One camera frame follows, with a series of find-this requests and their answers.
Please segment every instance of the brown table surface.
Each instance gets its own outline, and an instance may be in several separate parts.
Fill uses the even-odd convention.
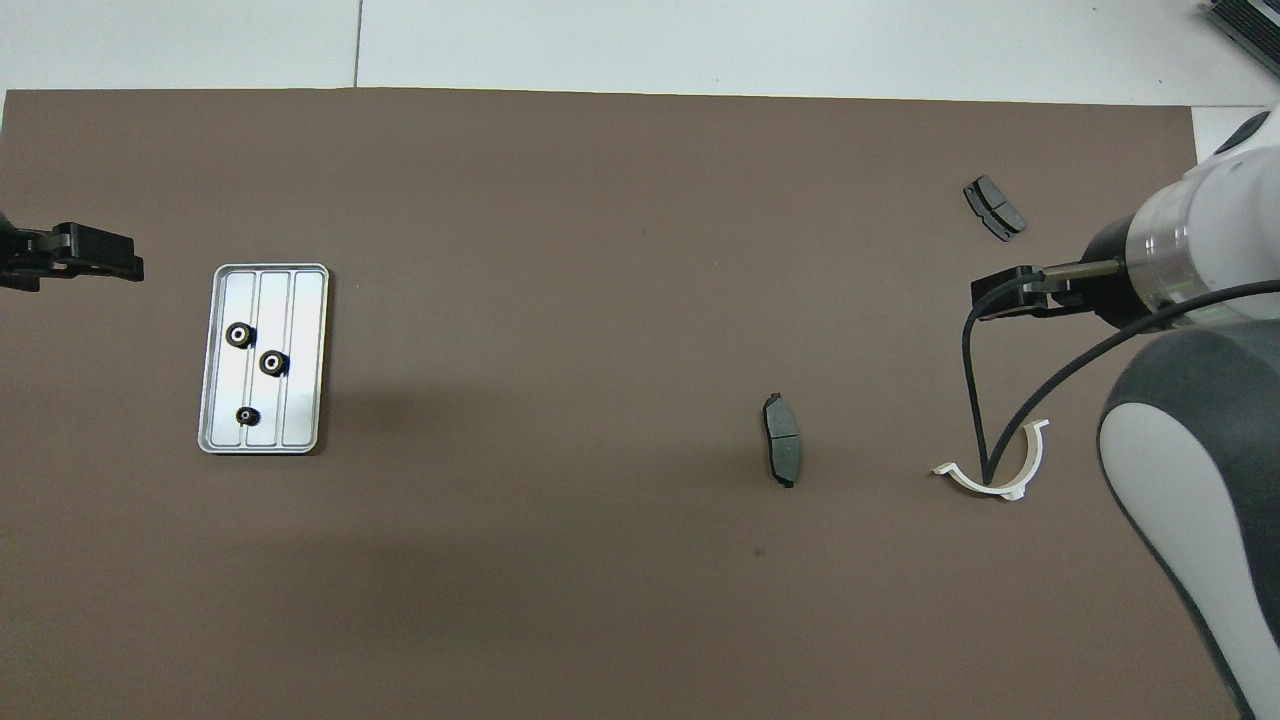
[[[1097,466],[1134,348],[970,497],[969,281],[1075,259],[1187,109],[9,92],[0,208],[141,284],[0,293],[4,717],[1233,717]],[[1010,243],[961,188],[1030,222]],[[211,277],[333,273],[323,443],[196,447]],[[979,327],[993,427],[1108,333]],[[768,473],[782,392],[804,466]],[[1015,442],[1001,477],[1021,461]]]

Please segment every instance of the black round nut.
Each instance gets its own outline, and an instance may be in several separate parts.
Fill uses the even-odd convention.
[[[268,350],[259,357],[257,366],[268,375],[278,378],[289,372],[289,356],[279,350]]]
[[[239,347],[241,350],[253,345],[257,333],[253,331],[252,325],[247,325],[244,323],[232,323],[227,325],[227,332],[224,333],[227,343],[232,347]]]
[[[242,425],[253,427],[262,419],[262,414],[252,407],[241,407],[236,411],[236,421]]]

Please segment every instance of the white floor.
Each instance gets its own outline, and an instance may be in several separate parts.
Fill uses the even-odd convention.
[[[486,87],[1189,105],[1280,99],[1197,0],[0,0],[0,91]]]

